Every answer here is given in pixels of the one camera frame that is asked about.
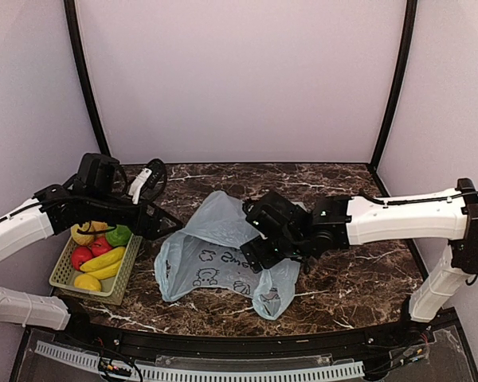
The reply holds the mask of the yellow banana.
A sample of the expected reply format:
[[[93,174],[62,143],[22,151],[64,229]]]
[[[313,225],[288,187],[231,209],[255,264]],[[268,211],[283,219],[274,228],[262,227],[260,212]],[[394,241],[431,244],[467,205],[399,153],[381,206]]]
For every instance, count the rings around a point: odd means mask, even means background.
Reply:
[[[108,265],[115,263],[116,261],[122,260],[124,253],[126,251],[125,247],[113,248],[111,251],[95,257],[80,267],[80,271],[87,273],[90,271],[96,271]]]
[[[96,271],[90,271],[87,272],[87,275],[91,275],[92,277],[98,279],[98,280],[103,280],[103,279],[109,279],[111,277],[115,277],[117,273],[120,270],[120,267],[122,265],[122,261],[116,261],[115,263],[108,265],[106,267],[103,267],[99,270]]]

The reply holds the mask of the lower yellow banana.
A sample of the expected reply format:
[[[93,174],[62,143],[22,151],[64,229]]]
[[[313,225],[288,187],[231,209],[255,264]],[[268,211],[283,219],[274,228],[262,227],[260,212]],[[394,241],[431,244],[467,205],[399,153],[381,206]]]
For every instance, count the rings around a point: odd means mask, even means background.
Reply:
[[[122,261],[116,261],[115,263],[108,265],[106,267],[103,267],[99,270],[96,271],[90,271],[87,272],[87,275],[91,275],[92,277],[98,279],[98,280],[103,280],[103,279],[109,279],[111,277],[115,277],[117,273],[120,270],[120,267],[122,265]]]

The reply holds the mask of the yellow lemon in basket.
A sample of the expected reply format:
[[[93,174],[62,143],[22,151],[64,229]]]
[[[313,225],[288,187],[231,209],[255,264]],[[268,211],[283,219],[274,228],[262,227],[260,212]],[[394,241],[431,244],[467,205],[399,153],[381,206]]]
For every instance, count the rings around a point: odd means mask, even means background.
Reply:
[[[88,274],[78,275],[75,278],[73,285],[75,288],[81,290],[89,290],[95,292],[101,292],[102,289],[100,280]]]

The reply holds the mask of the left black frame post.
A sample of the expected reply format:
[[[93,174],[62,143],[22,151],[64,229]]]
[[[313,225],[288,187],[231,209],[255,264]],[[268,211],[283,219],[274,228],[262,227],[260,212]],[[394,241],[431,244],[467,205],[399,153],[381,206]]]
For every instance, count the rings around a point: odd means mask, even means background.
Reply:
[[[97,147],[101,154],[110,156],[111,151],[105,136],[104,128],[100,120],[96,99],[92,89],[91,78],[88,71],[86,57],[84,53],[83,40],[80,32],[80,24],[76,9],[75,0],[64,0],[65,18],[69,32],[69,40],[72,48],[73,60],[78,75],[80,89],[84,98],[84,104],[91,123],[92,132],[96,140]]]

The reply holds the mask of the red apple left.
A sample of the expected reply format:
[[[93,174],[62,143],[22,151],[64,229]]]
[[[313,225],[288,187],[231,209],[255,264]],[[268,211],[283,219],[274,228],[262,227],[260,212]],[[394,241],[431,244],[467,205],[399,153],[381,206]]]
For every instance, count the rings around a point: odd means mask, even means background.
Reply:
[[[76,271],[80,271],[80,267],[91,259],[93,254],[88,247],[79,246],[71,254],[71,264]]]

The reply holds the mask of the green fruit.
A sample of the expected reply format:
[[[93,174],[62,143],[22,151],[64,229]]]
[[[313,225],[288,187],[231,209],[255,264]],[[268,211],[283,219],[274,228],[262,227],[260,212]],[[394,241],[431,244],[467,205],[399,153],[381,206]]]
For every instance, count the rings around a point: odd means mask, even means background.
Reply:
[[[131,238],[131,230],[125,225],[118,224],[105,234],[105,238],[112,247],[126,246]]]

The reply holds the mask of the light blue plastic bag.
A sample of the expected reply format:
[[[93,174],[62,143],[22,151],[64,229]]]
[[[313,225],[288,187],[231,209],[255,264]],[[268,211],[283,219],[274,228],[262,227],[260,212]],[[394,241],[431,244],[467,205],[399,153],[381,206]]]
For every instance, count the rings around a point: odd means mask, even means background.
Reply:
[[[175,302],[198,288],[222,288],[250,298],[259,316],[276,320],[295,297],[300,265],[286,259],[253,272],[240,246],[259,235],[246,222],[241,200],[223,191],[209,194],[155,258],[163,301]]]

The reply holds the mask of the yellow bumpy fruit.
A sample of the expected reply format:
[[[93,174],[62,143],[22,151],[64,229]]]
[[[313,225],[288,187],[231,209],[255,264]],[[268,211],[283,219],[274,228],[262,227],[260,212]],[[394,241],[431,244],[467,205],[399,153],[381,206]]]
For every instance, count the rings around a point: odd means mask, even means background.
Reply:
[[[74,224],[70,231],[72,239],[80,246],[91,246],[95,240],[94,228],[91,222]]]

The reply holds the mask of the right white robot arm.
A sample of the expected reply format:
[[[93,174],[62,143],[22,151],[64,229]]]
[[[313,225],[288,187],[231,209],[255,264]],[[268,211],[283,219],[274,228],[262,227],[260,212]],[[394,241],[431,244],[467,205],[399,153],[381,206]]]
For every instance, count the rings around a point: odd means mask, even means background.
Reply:
[[[243,204],[245,220],[260,234],[240,249],[256,273],[284,259],[304,263],[330,250],[384,240],[445,239],[435,268],[409,298],[390,337],[408,345],[472,276],[478,275],[478,190],[460,178],[437,193],[374,198],[322,197],[310,212],[271,191]]]

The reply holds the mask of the black front table rail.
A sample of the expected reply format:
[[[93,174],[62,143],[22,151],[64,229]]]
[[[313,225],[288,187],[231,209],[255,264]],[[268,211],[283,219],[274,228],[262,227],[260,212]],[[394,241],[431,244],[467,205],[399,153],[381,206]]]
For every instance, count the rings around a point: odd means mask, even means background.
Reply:
[[[55,338],[126,358],[152,361],[160,356],[214,359],[275,359],[330,355],[382,363],[391,353],[427,345],[429,325],[392,322],[363,329],[278,337],[198,337],[148,333],[91,323],[85,314]]]

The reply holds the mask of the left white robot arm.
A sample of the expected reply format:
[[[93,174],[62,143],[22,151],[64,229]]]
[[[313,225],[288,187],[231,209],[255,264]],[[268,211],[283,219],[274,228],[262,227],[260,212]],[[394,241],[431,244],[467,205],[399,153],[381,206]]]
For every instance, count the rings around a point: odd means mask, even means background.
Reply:
[[[157,240],[182,228],[178,218],[155,205],[167,183],[163,161],[151,160],[115,193],[114,177],[122,171],[119,160],[86,153],[76,174],[64,184],[36,192],[0,217],[0,262],[37,241],[93,220],[126,226],[145,240]],[[96,341],[96,328],[81,314],[80,305],[68,299],[0,286],[0,322],[65,330],[77,345],[89,347]]]

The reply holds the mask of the upper yellow banana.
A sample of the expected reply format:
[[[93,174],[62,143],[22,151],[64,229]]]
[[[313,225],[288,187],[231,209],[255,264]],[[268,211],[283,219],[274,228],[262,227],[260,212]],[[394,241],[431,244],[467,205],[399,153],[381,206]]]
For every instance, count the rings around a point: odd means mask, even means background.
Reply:
[[[90,271],[96,271],[108,265],[115,263],[116,261],[122,260],[124,253],[126,251],[125,247],[113,248],[111,251],[95,257],[80,267],[80,271],[87,273]]]

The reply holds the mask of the orange fruit in basket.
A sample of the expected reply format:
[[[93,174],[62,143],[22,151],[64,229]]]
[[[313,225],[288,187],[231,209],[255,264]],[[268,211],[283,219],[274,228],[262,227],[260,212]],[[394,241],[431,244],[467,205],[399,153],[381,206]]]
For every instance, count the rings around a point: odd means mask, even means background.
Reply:
[[[108,224],[99,221],[93,221],[91,223],[92,232],[95,235],[104,235],[108,230]]]

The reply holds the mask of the green perforated plastic basket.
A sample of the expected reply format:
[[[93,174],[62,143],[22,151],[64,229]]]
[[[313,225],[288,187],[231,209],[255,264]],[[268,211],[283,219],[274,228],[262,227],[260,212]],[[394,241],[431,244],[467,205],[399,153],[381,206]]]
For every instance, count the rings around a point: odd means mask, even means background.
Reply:
[[[69,239],[49,276],[49,284],[71,297],[118,306],[141,243],[141,237],[132,235],[124,246],[90,259],[89,248]]]

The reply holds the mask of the red apple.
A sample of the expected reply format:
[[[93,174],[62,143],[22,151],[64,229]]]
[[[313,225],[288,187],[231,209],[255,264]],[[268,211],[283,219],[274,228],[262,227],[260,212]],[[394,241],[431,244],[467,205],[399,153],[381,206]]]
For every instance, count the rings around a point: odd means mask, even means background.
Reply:
[[[105,236],[100,236],[92,243],[91,252],[94,257],[101,256],[113,249],[113,246],[107,241]]]
[[[80,267],[91,259],[93,254],[88,247],[79,246],[71,254],[71,264],[76,271],[80,271]]]

